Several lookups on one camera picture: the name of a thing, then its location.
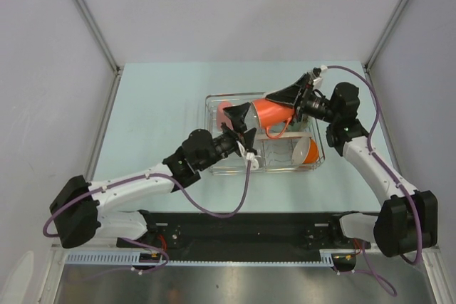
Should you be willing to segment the metal wire dish rack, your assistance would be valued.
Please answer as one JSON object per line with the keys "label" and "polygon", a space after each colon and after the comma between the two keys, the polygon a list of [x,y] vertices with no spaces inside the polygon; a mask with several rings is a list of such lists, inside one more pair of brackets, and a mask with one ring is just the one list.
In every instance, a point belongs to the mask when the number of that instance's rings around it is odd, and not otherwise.
{"label": "metal wire dish rack", "polygon": [[[208,95],[205,99],[205,128],[209,130],[212,136],[216,137],[222,133],[217,129],[216,111],[217,106],[222,101],[229,101],[232,105],[241,105],[243,103],[254,101],[262,98],[263,93],[225,93]],[[313,118],[306,118],[299,124],[293,124],[285,132],[310,132],[311,137],[317,144],[320,157],[313,164],[293,165],[291,155],[296,146],[298,139],[277,139],[277,140],[255,140],[254,149],[261,155],[264,161],[264,168],[253,172],[306,172],[318,168],[325,160],[325,153],[322,147],[320,127]],[[265,133],[265,130],[259,129],[257,133]]]}

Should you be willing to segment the coral pink cup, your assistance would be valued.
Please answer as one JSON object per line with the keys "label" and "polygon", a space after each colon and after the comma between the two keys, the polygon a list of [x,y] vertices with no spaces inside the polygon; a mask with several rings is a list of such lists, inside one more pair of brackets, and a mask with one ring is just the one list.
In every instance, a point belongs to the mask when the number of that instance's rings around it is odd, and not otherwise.
{"label": "coral pink cup", "polygon": [[224,122],[229,129],[233,129],[231,120],[225,115],[224,109],[232,106],[232,103],[229,101],[222,101],[217,106],[216,111],[216,125],[217,129],[222,131],[222,123]]}

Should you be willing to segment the orange mug white inside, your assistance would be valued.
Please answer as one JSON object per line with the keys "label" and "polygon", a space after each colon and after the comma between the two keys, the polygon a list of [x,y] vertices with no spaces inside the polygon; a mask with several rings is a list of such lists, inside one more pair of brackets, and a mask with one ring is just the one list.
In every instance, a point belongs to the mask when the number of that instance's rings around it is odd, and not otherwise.
{"label": "orange mug white inside", "polygon": [[[279,139],[285,133],[293,119],[294,109],[272,102],[266,98],[256,99],[252,102],[252,105],[256,112],[259,127],[265,130],[266,136],[273,140]],[[284,122],[281,132],[271,135],[270,129],[281,122]]]}

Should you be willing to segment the white bowl orange outside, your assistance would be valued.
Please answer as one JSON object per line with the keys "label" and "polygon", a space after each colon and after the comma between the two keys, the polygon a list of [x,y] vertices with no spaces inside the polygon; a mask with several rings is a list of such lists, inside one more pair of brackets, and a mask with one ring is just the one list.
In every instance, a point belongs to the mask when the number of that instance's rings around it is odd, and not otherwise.
{"label": "white bowl orange outside", "polygon": [[313,164],[320,157],[316,142],[310,137],[302,137],[291,155],[293,165]]}

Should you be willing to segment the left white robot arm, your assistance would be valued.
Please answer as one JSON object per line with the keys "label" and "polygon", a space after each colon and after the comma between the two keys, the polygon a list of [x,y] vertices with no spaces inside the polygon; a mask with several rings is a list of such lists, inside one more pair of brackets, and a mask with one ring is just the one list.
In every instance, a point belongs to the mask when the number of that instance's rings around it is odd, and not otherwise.
{"label": "left white robot arm", "polygon": [[235,153],[248,171],[258,167],[253,148],[257,132],[248,128],[245,117],[250,103],[225,107],[222,133],[213,137],[204,129],[192,131],[169,157],[154,167],[117,179],[89,182],[71,177],[50,205],[53,237],[63,248],[75,248],[95,237],[127,239],[148,247],[156,242],[157,229],[144,209],[119,211],[118,207],[153,194],[170,194],[200,180],[200,173]]}

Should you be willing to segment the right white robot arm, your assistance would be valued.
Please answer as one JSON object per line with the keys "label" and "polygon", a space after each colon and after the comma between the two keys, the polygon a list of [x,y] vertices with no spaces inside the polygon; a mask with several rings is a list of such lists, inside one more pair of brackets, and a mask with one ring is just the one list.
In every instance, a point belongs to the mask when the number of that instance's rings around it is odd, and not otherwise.
{"label": "right white robot arm", "polygon": [[376,152],[373,131],[358,119],[358,87],[338,83],[326,98],[316,89],[322,73],[323,68],[315,68],[290,86],[266,94],[266,99],[291,108],[296,120],[307,115],[327,122],[328,146],[357,170],[381,205],[376,215],[354,211],[339,215],[328,230],[329,241],[337,248],[354,239],[375,243],[388,258],[405,258],[413,252],[415,258],[405,262],[416,265],[423,249],[437,243],[437,198],[431,191],[419,191]]}

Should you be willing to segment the pink beige leaf plate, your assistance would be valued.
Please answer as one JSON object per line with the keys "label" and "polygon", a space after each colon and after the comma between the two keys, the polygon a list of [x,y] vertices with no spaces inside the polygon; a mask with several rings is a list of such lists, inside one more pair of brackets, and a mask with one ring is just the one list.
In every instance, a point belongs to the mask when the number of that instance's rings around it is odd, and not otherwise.
{"label": "pink beige leaf plate", "polygon": [[298,139],[302,137],[313,137],[310,132],[285,132],[282,135],[268,136],[266,133],[256,133],[255,140],[277,140],[277,139]]}

